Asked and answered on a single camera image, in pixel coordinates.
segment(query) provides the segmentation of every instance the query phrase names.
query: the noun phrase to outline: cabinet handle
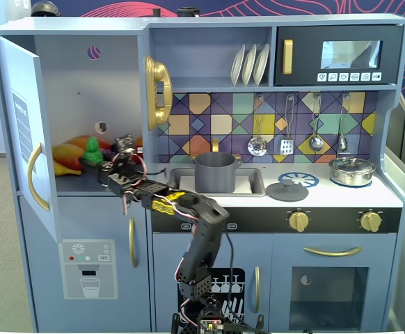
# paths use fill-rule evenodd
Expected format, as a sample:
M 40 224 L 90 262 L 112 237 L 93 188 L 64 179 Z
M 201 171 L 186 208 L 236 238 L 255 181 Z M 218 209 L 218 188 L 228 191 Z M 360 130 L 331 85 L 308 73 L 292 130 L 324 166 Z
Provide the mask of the cabinet handle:
M 158 125 L 164 124 L 173 102 L 173 88 L 170 74 L 167 67 L 159 61 L 154 61 L 152 57 L 145 57 L 145 75 L 147 84 L 147 110 L 148 129 L 152 131 Z M 158 106 L 157 82 L 164 83 L 164 106 Z
M 350 256 L 363 251 L 363 247 L 354 247 L 350 250 L 346 250 L 345 252 L 326 252 L 325 250 L 321 250 L 314 247 L 303 247 L 303 249 L 309 253 L 317 254 L 321 256 Z
M 31 195 L 34 197 L 34 200 L 41 206 L 43 209 L 49 212 L 49 203 L 40 197 L 40 195 L 35 191 L 34 184 L 33 184 L 33 168 L 35 161 L 37 158 L 42 154 L 42 144 L 39 143 L 35 147 L 34 151 L 32 151 L 31 156 L 29 157 L 28 162 L 28 186 Z
M 130 218 L 129 224 L 129 242 L 130 242 L 130 257 L 132 258 L 133 268 L 138 267 L 138 260 L 136 260 L 136 250 L 134 249 L 134 219 Z
M 283 44 L 283 74 L 292 74 L 292 52 L 294 50 L 294 42 L 285 40 Z
M 255 313 L 260 310 L 261 287 L 260 287 L 260 268 L 255 267 Z

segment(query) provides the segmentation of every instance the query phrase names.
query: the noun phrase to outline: blue burner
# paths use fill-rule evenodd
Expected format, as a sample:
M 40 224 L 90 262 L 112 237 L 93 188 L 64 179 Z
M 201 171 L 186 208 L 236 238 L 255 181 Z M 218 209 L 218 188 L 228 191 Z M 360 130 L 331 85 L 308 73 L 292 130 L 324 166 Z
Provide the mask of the blue burner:
M 312 174 L 302 173 L 302 172 L 289 172 L 280 175 L 278 178 L 279 182 L 283 180 L 291 180 L 294 181 L 296 184 L 300 184 L 305 188 L 310 188 L 312 186 L 317 186 L 319 184 L 319 179 L 317 179 Z

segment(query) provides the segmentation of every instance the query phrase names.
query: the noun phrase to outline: orange toy food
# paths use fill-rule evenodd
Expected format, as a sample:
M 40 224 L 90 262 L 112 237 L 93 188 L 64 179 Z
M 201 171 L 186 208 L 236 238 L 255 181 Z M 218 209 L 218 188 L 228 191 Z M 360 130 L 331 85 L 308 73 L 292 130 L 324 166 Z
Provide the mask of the orange toy food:
M 85 135 L 85 136 L 77 136 L 74 138 L 71 138 L 70 140 L 66 141 L 65 144 L 73 144 L 76 146 L 79 146 L 80 148 L 86 150 L 86 141 L 88 138 L 91 136 Z M 99 143 L 99 148 L 101 150 L 111 150 L 111 144 L 106 141 L 103 138 L 97 137 L 97 142 Z
M 52 156 L 60 165 L 72 170 L 83 170 L 79 158 L 85 150 L 73 144 L 62 144 L 52 148 Z

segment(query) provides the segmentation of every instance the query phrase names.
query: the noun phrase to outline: purple circle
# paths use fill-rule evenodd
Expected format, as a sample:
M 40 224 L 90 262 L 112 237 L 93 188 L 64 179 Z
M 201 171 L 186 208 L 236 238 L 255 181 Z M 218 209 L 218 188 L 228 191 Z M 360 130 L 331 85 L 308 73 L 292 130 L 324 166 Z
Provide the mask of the purple circle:
M 88 57 L 92 60 L 92 61 L 96 61 L 97 59 L 100 58 L 100 50 L 97 47 L 90 47 L 88 49 Z

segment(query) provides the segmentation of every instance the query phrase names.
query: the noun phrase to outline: colorful tile backsplash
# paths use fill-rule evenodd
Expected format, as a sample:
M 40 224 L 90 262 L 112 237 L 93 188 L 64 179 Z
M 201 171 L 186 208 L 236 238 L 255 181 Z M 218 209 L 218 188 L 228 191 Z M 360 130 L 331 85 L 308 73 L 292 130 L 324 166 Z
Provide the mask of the colorful tile backsplash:
M 320 152 L 309 147 L 314 128 L 314 93 L 293 93 L 294 118 L 291 120 L 292 103 L 288 103 L 287 121 L 284 117 L 287 93 L 260 94 L 264 97 L 261 104 L 256 102 L 254 93 L 174 94 L 168 122 L 158 129 L 160 162 L 189 162 L 190 156 L 209 152 L 214 138 L 219 139 L 220 151 L 240 154 L 243 162 L 324 163 L 335 158 L 342 93 L 321 94 L 318 134 L 324 140 L 324 148 Z M 356 157 L 369 157 L 376 102 L 377 92 L 354 92 L 348 116 L 348 104 L 344 105 L 347 152 Z M 253 157 L 247 144 L 257 134 L 261 111 L 264 115 L 260 133 L 268 142 L 268 149 L 263 157 Z M 280 155 L 280 141 L 286 135 L 288 123 L 294 154 Z

